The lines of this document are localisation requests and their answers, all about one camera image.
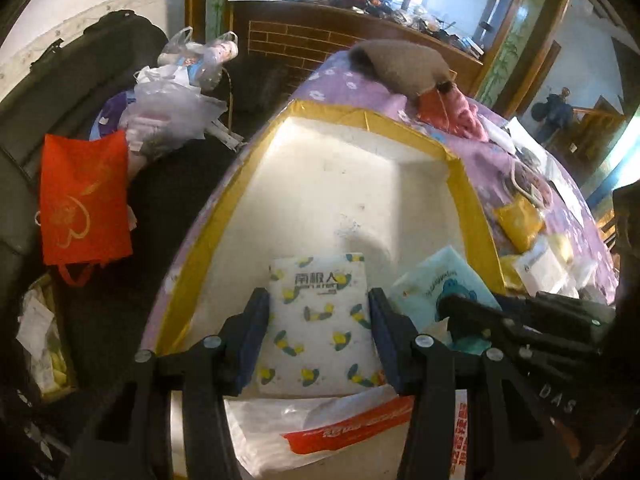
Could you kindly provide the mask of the light blue bear pack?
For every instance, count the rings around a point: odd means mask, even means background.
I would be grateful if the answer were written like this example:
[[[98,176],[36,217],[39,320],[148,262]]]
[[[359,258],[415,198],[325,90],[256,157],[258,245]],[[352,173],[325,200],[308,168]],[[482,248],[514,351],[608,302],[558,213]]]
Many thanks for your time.
[[[491,343],[481,336],[452,338],[448,318],[438,313],[439,303],[449,296],[461,296],[500,310],[498,301],[480,276],[451,246],[442,248],[398,278],[387,294],[394,310],[407,315],[419,333],[432,336],[451,350],[479,356]]]

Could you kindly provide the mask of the white bag red text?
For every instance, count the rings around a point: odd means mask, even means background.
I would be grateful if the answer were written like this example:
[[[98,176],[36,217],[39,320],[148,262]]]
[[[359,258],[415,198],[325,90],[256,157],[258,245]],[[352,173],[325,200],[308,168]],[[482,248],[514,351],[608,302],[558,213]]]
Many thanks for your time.
[[[414,399],[382,386],[342,398],[228,400],[224,407],[235,457],[255,479],[389,479]]]

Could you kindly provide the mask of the lemon print tissue pack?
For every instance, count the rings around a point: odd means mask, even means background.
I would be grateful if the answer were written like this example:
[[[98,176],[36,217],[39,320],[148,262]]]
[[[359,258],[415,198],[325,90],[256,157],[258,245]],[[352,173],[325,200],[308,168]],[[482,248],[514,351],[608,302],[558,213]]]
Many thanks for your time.
[[[350,396],[385,384],[364,255],[273,260],[269,322],[255,378],[263,396]]]

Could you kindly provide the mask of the yellow snack packet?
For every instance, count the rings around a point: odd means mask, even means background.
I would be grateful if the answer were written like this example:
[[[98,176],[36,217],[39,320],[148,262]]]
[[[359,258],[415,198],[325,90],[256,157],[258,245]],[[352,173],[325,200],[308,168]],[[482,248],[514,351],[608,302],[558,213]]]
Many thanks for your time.
[[[528,252],[544,227],[537,208],[522,194],[495,210],[498,225],[519,254]]]

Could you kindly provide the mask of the silver foil packet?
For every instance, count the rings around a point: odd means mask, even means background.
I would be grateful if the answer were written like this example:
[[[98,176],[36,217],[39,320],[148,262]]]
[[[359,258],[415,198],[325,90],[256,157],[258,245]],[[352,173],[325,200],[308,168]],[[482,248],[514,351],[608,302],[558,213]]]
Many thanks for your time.
[[[515,261],[514,270],[530,296],[556,294],[568,283],[565,266],[548,247],[526,252]]]

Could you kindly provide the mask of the purple floral tablecloth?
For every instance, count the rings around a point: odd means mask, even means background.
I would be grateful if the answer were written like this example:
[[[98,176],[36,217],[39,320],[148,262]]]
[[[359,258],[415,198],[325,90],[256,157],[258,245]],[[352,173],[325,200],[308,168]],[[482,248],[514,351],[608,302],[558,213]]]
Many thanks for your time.
[[[357,70],[349,62],[346,50],[330,55],[328,60],[322,63],[298,87],[293,98],[302,101],[317,99],[323,104],[364,108],[369,114],[380,112],[416,131],[421,136],[428,136],[442,144],[452,154],[461,158],[464,163],[466,174],[485,209],[498,254],[504,256],[514,251],[503,229],[498,226],[494,214],[494,210],[506,202],[506,196],[508,196],[506,174],[511,169],[512,160],[515,159],[501,144],[494,141],[478,142],[459,138],[429,124],[419,122],[416,119],[414,107],[408,103],[404,96],[390,92],[384,84],[374,81],[371,76]],[[233,162],[221,164],[224,167],[224,173],[214,179],[214,188],[206,200],[198,202],[200,206],[194,214],[190,215],[188,226],[184,229],[184,239],[180,246],[171,252],[171,264],[163,276],[154,306],[148,322],[146,322],[142,336],[144,348],[155,349],[157,347],[166,315],[172,309],[172,296],[174,296],[176,283],[182,273],[182,267],[189,259],[191,249],[196,245],[202,227],[206,225],[210,214],[220,202],[221,197],[227,194],[227,188],[238,178],[241,170],[247,166],[250,154],[256,148],[257,141],[251,140],[247,147],[235,156]],[[562,165],[561,167],[564,178],[574,188],[582,205],[584,224],[580,224],[570,213],[552,185],[553,205],[547,216],[548,230],[552,233],[565,233],[572,243],[576,256],[585,257],[598,264],[597,270],[594,272],[594,286],[599,289],[599,294],[606,299],[606,302],[612,304],[615,301],[620,277],[614,269],[610,251],[601,240],[597,222],[593,219],[586,200],[580,194],[574,179]]]

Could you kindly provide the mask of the black leather sofa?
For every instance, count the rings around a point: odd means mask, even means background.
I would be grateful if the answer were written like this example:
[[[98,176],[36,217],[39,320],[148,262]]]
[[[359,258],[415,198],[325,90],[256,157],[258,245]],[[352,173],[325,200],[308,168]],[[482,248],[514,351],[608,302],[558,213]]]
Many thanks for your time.
[[[131,11],[104,15],[62,48],[40,56],[1,103],[1,393],[25,387],[16,341],[21,296],[44,273],[35,222],[40,152],[46,134],[87,139],[106,101],[134,85],[166,35]],[[134,357],[160,286],[178,249],[235,154],[215,138],[187,143],[132,180],[137,218],[132,255],[94,270],[87,285],[55,286],[63,337],[78,389],[27,419],[71,445]]]

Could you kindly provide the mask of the clear plastic container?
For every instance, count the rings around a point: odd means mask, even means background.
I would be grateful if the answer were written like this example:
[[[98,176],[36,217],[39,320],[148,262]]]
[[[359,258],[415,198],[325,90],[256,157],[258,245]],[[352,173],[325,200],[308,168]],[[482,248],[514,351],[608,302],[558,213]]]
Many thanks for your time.
[[[550,209],[553,195],[547,180],[518,159],[512,160],[509,171],[512,188],[527,198],[538,209]]]

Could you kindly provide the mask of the yellow-edged white foam box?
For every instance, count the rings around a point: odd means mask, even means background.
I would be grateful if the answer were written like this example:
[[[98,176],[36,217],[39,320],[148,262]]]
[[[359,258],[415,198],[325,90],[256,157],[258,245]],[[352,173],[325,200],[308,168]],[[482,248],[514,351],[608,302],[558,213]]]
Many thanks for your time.
[[[258,133],[256,150],[202,227],[182,267],[157,347],[192,346],[268,290],[273,260],[364,255],[368,291],[451,246],[493,292],[497,249],[461,158],[384,115],[295,101]],[[238,398],[258,391],[256,367]]]

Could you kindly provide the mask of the red gift bag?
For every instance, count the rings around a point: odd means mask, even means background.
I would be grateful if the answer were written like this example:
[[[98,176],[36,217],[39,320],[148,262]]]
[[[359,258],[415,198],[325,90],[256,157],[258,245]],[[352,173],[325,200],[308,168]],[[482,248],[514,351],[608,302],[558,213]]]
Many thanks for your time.
[[[43,262],[67,285],[132,254],[128,146],[118,130],[96,141],[44,137],[39,190]]]

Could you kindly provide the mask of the white paper sheets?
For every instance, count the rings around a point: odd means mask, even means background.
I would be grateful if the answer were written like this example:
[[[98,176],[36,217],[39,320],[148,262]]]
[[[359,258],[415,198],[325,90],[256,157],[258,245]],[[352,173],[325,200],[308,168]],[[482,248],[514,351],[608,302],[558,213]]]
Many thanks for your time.
[[[510,134],[515,148],[521,154],[529,157],[533,163],[533,168],[553,184],[566,208],[575,219],[580,224],[584,224],[582,205],[574,188],[564,178],[561,165],[528,133],[516,118],[510,119],[506,123],[504,130]]]

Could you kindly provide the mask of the person in dark clothes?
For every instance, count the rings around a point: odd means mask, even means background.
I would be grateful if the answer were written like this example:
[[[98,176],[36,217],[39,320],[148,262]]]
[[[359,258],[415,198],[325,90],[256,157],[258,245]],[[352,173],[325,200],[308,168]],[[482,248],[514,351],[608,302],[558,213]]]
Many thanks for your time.
[[[560,93],[550,93],[544,102],[532,106],[530,114],[539,124],[535,134],[538,143],[547,143],[555,133],[566,130],[572,124],[574,108],[567,103],[569,97],[570,89],[563,87]]]

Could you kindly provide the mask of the pink plush cloth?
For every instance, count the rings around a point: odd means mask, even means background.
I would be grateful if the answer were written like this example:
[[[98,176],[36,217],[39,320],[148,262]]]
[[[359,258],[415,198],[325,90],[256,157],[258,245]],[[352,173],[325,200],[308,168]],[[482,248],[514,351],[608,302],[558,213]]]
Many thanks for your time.
[[[477,114],[477,106],[452,81],[438,86],[445,114],[445,131],[459,138],[487,142],[488,133]]]

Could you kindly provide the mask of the red cloth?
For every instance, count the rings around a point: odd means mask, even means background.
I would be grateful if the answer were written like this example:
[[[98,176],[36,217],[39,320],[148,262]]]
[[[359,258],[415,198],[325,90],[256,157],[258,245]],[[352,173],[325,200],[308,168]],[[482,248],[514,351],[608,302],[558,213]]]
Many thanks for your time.
[[[446,126],[449,124],[445,101],[436,88],[425,91],[418,97],[416,117],[420,122],[425,122],[432,126]]]

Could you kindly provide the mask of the clear plastic bags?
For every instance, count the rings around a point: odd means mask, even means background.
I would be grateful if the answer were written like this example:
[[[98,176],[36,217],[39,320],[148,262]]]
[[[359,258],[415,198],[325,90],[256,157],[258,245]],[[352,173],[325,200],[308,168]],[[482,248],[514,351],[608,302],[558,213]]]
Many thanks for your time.
[[[220,121],[230,112],[231,101],[212,93],[226,73],[226,64],[238,53],[235,32],[200,44],[188,26],[169,39],[157,66],[138,71],[134,102],[120,116],[118,128],[125,133],[130,153],[156,159],[206,136],[237,151],[242,136]]]

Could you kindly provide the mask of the brown fuzzy cushion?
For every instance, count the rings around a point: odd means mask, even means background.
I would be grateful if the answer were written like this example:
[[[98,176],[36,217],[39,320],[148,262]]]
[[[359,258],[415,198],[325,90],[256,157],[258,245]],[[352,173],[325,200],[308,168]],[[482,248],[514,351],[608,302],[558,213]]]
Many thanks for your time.
[[[357,70],[413,100],[454,82],[438,51],[406,40],[364,40],[348,50],[348,58]]]

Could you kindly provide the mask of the wooden cabinet counter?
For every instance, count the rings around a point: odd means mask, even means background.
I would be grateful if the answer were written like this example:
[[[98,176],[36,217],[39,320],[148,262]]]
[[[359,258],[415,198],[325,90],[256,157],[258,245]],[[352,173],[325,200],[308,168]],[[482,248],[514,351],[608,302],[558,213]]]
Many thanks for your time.
[[[239,1],[230,6],[240,52],[288,68],[284,92],[291,94],[331,54],[368,39],[406,40],[438,51],[460,89],[475,96],[483,63],[449,44],[387,20],[334,6],[288,1]]]

